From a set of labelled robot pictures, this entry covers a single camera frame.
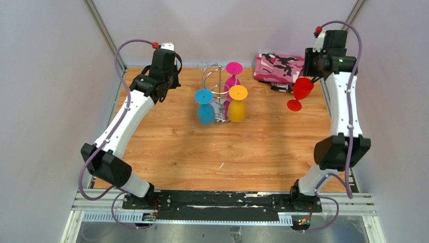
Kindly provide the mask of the chrome wine glass rack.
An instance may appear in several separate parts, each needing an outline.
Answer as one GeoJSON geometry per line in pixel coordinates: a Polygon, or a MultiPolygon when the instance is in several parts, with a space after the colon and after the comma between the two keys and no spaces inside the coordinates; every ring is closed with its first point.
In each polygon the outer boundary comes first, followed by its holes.
{"type": "Polygon", "coordinates": [[[215,112],[215,121],[213,124],[225,125],[230,122],[227,118],[227,106],[231,102],[231,99],[225,98],[226,92],[224,92],[225,82],[222,81],[222,72],[225,71],[225,67],[214,63],[208,64],[206,61],[202,61],[197,64],[197,68],[202,70],[201,82],[203,85],[202,89],[208,89],[213,93],[213,101],[211,102],[215,112]],[[217,73],[219,75],[218,84],[209,89],[206,85],[207,79],[211,74],[217,73]]]}

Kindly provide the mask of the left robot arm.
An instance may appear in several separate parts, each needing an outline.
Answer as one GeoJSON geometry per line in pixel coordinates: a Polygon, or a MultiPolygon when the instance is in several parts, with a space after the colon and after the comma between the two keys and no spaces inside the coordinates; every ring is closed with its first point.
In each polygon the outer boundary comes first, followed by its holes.
{"type": "Polygon", "coordinates": [[[81,155],[89,174],[130,195],[130,201],[143,209],[155,203],[154,185],[145,181],[122,160],[125,149],[144,116],[157,102],[166,99],[170,89],[180,86],[181,57],[172,45],[156,49],[152,63],[137,75],[121,109],[106,131],[93,143],[84,144],[81,155]]]}

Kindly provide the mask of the red wine glass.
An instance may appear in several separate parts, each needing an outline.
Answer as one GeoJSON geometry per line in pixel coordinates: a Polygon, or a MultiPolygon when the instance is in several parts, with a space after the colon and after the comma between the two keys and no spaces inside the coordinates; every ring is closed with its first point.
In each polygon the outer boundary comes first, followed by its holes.
{"type": "Polygon", "coordinates": [[[287,102],[287,107],[291,111],[300,111],[302,109],[301,100],[307,98],[314,88],[312,81],[306,77],[299,77],[293,87],[294,99],[287,102]]]}

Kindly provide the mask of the magenta wine glass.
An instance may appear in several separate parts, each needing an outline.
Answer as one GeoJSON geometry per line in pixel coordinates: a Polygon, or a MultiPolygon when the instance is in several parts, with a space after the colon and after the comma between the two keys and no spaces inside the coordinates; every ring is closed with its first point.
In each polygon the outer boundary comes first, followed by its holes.
{"type": "Polygon", "coordinates": [[[229,95],[229,90],[235,85],[241,85],[237,75],[243,72],[243,66],[238,62],[230,62],[226,65],[225,71],[230,75],[230,77],[225,81],[225,98],[231,99],[231,96],[229,95]]]}

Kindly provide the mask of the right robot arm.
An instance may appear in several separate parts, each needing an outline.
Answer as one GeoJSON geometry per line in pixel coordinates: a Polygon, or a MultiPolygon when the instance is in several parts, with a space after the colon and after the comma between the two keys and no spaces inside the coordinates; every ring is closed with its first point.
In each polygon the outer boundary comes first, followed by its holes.
{"type": "Polygon", "coordinates": [[[291,187],[290,207],[302,211],[315,204],[318,191],[330,177],[344,172],[339,181],[352,197],[349,172],[371,147],[371,140],[364,138],[359,124],[356,105],[356,83],[359,57],[347,56],[345,30],[322,30],[317,27],[316,42],[305,50],[304,77],[296,80],[293,93],[300,99],[308,96],[314,83],[309,77],[318,78],[324,85],[323,94],[329,108],[329,136],[314,148],[314,165],[291,187]]]}

